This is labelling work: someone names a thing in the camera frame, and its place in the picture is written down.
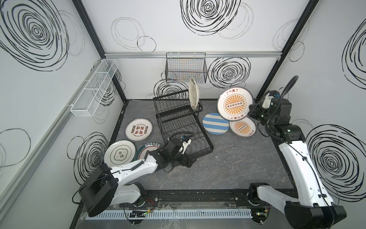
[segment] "plate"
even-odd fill
[[[217,110],[224,119],[236,121],[245,118],[249,112],[249,105],[253,103],[253,96],[247,89],[234,87],[220,95]]]
[[[203,127],[211,134],[223,134],[229,129],[229,121],[223,119],[219,113],[207,114],[202,120]]]
[[[150,143],[147,143],[147,144],[141,146],[136,152],[135,160],[143,159],[145,157],[145,154],[147,151],[151,152],[153,150],[158,149],[161,146],[162,146],[162,144],[160,144],[158,142],[150,142]]]
[[[189,102],[191,103],[191,107],[193,109],[196,109],[199,101],[199,89],[197,87],[196,81],[193,77],[189,79],[189,85],[188,85],[188,97]]]
[[[239,121],[230,122],[230,129],[234,134],[241,137],[250,137],[257,131],[255,123],[249,117],[245,117]]]
[[[127,140],[113,143],[104,154],[104,163],[109,167],[120,166],[130,163],[136,153],[135,145]]]
[[[142,141],[153,131],[151,122],[144,118],[138,118],[130,122],[126,127],[126,136],[131,141]]]

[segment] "white wire basket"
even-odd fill
[[[116,59],[104,59],[76,99],[70,111],[76,117],[92,117],[118,68]]]

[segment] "table surface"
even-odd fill
[[[204,100],[202,105],[203,111],[198,116],[201,122],[206,114],[217,113],[217,101]],[[136,149],[149,142],[164,143],[155,114],[152,100],[131,100],[117,141],[127,140],[128,123],[146,118],[153,124],[153,132],[147,139],[134,142]],[[131,183],[140,182],[146,190],[247,189],[253,182],[266,182],[274,188],[293,188],[272,140],[263,137],[258,130],[249,138],[239,137],[230,129],[222,135],[208,133],[208,136],[214,145],[213,152],[198,158],[191,168],[178,166],[170,173],[159,170]]]

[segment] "dish rack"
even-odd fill
[[[94,115],[117,68],[116,59],[104,59],[99,63],[96,71],[70,109],[76,117],[92,117]]]
[[[167,143],[168,138],[174,133],[193,132],[194,136],[190,137],[192,142],[187,147],[186,153],[195,158],[211,153],[213,144],[198,119],[199,112],[203,110],[202,102],[199,101],[197,108],[193,109],[189,99],[169,99],[171,97],[188,98],[188,90],[153,98],[156,119],[164,142]],[[184,134],[176,135],[177,138],[183,136]]]

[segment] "blue striped plate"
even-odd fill
[[[205,130],[211,134],[223,134],[229,129],[229,121],[223,119],[218,113],[206,115],[202,124]]]

